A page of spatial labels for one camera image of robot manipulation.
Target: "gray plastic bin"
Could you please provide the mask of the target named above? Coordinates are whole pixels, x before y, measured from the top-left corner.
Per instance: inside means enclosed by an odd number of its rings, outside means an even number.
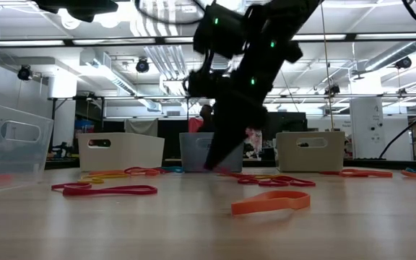
[[[206,172],[203,169],[213,133],[180,133],[182,167],[185,172]],[[235,148],[218,167],[234,173],[242,171],[243,144]]]

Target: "ceiling duct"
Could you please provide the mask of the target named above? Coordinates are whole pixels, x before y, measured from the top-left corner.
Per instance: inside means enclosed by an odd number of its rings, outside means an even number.
[[[93,49],[87,48],[79,54],[80,65],[93,66],[97,69],[97,73],[106,77],[119,90],[123,90],[128,95],[138,95],[136,87],[130,83],[120,72],[112,69],[112,59],[108,54],[102,52],[97,54]],[[138,99],[138,101],[145,105],[150,112],[160,112],[161,104],[155,103],[151,100]]]
[[[330,78],[333,79],[334,82],[338,82],[340,79],[347,77],[348,69],[352,71],[352,75],[374,72],[389,66],[396,61],[399,61],[408,55],[413,54],[414,52],[416,52],[416,41],[409,43],[398,43],[383,53],[379,54],[377,57],[368,61],[359,61],[356,63],[353,61],[347,62],[342,66],[342,68],[346,69],[338,69],[330,75]],[[320,84],[323,84],[326,81],[327,78],[323,79]]]

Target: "fluorescent light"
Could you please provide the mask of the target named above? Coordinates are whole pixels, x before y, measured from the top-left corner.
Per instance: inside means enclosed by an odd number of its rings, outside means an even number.
[[[90,40],[73,40],[75,45],[125,45],[125,44],[151,44],[155,43],[154,38],[127,38],[127,39],[90,39]]]
[[[63,46],[62,40],[1,40],[0,47]]]
[[[135,100],[134,96],[124,96],[124,97],[104,97],[105,100]]]
[[[171,100],[171,99],[186,99],[185,96],[140,96],[142,99],[161,99],[161,100]]]
[[[325,35],[327,40],[344,40],[346,35]],[[324,40],[324,35],[295,35],[292,40]]]
[[[390,39],[416,39],[416,32],[411,33],[375,33],[358,34],[356,40],[390,40]]]
[[[106,100],[182,100],[186,99],[185,96],[118,96],[118,97],[105,97]]]
[[[165,38],[166,43],[193,43],[194,37],[168,37]]]

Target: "clear plastic bin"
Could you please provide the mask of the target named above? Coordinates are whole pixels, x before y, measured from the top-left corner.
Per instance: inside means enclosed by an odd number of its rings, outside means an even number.
[[[0,189],[40,181],[53,121],[0,106]]]
[[[180,133],[182,167],[185,172],[205,172],[203,168],[208,156],[213,133]],[[243,144],[235,148],[219,165],[234,173],[242,171]]]

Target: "security camera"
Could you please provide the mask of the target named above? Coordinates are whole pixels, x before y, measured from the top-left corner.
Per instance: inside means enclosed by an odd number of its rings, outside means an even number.
[[[396,69],[408,69],[412,66],[412,60],[409,57],[405,57],[402,60],[394,64]]]
[[[33,78],[33,71],[30,69],[30,65],[22,65],[20,68],[19,73],[17,73],[17,77],[20,80],[29,81]]]
[[[139,58],[139,61],[136,64],[136,70],[139,73],[145,73],[149,71],[149,63],[147,62],[147,58]]]

